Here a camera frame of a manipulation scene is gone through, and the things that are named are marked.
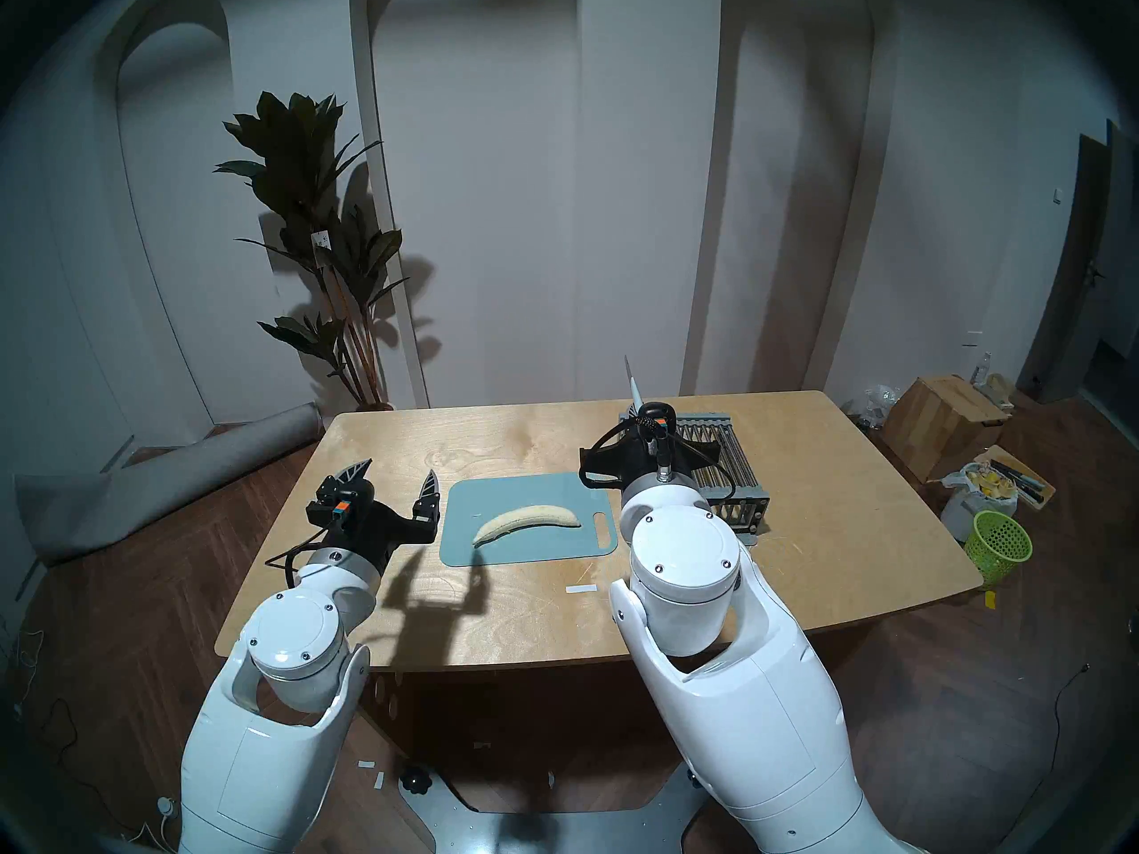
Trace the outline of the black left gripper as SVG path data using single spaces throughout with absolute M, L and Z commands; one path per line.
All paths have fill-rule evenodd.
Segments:
M 308 504 L 308 522 L 325 529 L 308 565 L 344 565 L 354 558 L 379 576 L 400 547 L 434 542 L 441 520 L 441 490 L 435 470 L 424 478 L 412 506 L 412 519 L 398 515 L 386 504 L 372 502 L 372 483 L 367 471 L 372 459 L 350 463 L 327 476 L 320 485 L 320 503 Z M 346 502 L 349 509 L 336 514 L 333 507 Z

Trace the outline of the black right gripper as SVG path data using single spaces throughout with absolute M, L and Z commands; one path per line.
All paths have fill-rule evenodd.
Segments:
M 693 481 L 696 470 L 720 466 L 720 444 L 685 440 L 677 421 L 618 421 L 593 447 L 580 451 L 587 488 L 625 490 L 646 475 L 654 484 Z

